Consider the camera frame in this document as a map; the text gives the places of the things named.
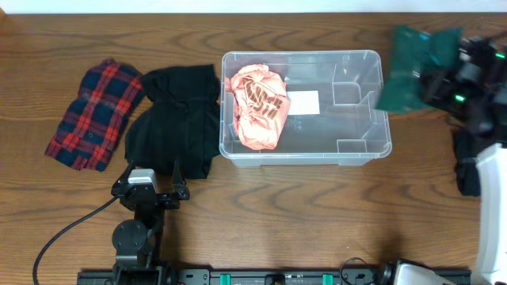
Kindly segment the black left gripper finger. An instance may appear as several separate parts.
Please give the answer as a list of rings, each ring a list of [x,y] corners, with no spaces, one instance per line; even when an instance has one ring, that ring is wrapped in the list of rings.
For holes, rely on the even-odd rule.
[[[176,159],[173,164],[172,186],[173,190],[177,194],[188,193],[188,185],[183,177],[181,165],[178,159]]]
[[[130,161],[126,169],[122,172],[122,174],[118,178],[117,184],[128,184],[128,178],[133,169],[135,169],[135,163],[133,161]]]

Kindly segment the dark green garment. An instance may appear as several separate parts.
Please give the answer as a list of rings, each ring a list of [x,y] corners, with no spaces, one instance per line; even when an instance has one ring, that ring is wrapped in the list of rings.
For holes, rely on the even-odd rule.
[[[376,108],[405,114],[428,108],[422,99],[423,76],[452,67],[458,57],[463,29],[433,33],[399,25],[392,36],[390,69]]]

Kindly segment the clear plastic storage bin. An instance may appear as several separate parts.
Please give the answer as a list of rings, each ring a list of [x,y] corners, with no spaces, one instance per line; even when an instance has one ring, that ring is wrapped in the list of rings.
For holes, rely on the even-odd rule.
[[[376,51],[230,51],[222,80],[252,64],[279,74],[287,91],[317,90],[320,113],[288,116],[275,149],[251,150],[234,132],[233,94],[222,89],[219,150],[236,166],[363,165],[391,152],[388,115],[375,107],[383,88]]]

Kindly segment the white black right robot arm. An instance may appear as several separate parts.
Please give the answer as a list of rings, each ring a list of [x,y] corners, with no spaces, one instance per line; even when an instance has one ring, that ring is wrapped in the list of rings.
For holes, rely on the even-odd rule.
[[[433,107],[458,120],[456,179],[465,195],[479,196],[480,238],[472,272],[442,272],[399,260],[384,284],[504,284],[506,282],[506,50],[499,35],[463,38],[457,28],[427,34],[395,33],[378,110],[404,113]]]

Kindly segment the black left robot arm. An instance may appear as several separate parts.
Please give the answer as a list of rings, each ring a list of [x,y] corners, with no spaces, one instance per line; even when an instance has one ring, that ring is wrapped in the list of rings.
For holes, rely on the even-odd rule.
[[[133,162],[113,184],[111,194],[134,213],[112,234],[116,249],[112,284],[177,285],[177,272],[160,260],[165,212],[177,210],[190,197],[179,161],[173,164],[172,192],[160,193],[152,169]]]

